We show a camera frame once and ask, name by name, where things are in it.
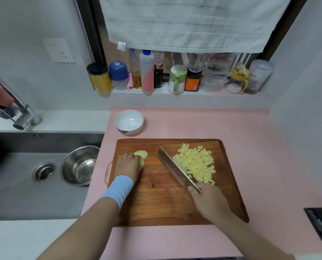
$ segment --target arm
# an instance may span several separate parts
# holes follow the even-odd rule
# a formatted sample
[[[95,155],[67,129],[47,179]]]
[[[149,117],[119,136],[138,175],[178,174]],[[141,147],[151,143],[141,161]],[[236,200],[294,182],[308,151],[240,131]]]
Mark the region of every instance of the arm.
[[[140,156],[132,153],[118,159],[115,176],[125,175],[136,183],[142,167]],[[119,214],[119,204],[111,197],[99,199],[72,226],[57,238],[37,260],[94,260],[99,259],[107,245]]]
[[[196,208],[233,242],[246,260],[294,260],[293,256],[286,254],[254,232],[233,214],[218,187],[209,183],[198,183],[197,186],[201,189],[201,193],[194,188],[188,188]]]

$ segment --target towel tag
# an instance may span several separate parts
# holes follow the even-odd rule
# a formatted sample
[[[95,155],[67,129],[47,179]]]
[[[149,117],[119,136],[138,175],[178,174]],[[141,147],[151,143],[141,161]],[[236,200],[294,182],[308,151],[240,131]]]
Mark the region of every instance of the towel tag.
[[[121,50],[121,51],[125,51],[126,43],[118,42],[118,49]]]

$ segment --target hand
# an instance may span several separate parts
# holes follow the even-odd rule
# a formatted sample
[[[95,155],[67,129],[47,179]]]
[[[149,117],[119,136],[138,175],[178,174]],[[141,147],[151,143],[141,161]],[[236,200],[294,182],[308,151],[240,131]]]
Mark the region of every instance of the hand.
[[[190,186],[188,191],[195,202],[197,210],[204,218],[214,223],[218,220],[225,221],[232,217],[233,213],[227,199],[218,187],[210,183],[196,183],[196,185],[201,190],[201,193],[198,193]]]
[[[143,169],[143,166],[138,166],[139,155],[133,153],[125,153],[122,158],[118,159],[115,168],[115,177],[119,175],[125,175],[132,179],[133,183],[136,183],[138,176]]]

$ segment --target white towel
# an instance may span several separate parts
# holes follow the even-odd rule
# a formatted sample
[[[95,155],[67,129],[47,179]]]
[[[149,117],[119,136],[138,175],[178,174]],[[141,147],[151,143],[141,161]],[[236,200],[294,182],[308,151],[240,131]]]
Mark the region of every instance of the white towel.
[[[109,40],[180,53],[259,53],[290,0],[100,0]]]

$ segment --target blue lid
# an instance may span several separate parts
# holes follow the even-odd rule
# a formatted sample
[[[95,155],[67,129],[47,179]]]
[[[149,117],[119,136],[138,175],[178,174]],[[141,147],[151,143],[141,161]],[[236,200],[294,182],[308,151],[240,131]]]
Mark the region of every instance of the blue lid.
[[[128,78],[127,65],[121,61],[111,62],[109,65],[110,78],[120,81]]]

